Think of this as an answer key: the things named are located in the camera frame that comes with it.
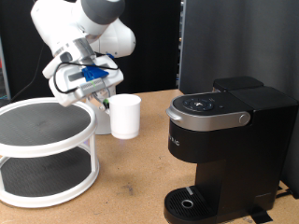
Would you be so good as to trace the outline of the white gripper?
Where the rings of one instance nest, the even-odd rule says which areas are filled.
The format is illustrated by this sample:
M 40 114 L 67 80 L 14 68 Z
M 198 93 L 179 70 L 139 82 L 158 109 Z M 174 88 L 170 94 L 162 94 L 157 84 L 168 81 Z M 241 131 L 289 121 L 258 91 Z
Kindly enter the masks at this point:
M 50 89 L 60 105 L 70 106 L 87 99 L 105 111 L 104 101 L 115 94 L 115 87 L 123 81 L 119 66 L 107 55 L 92 63 L 60 62 L 50 79 Z

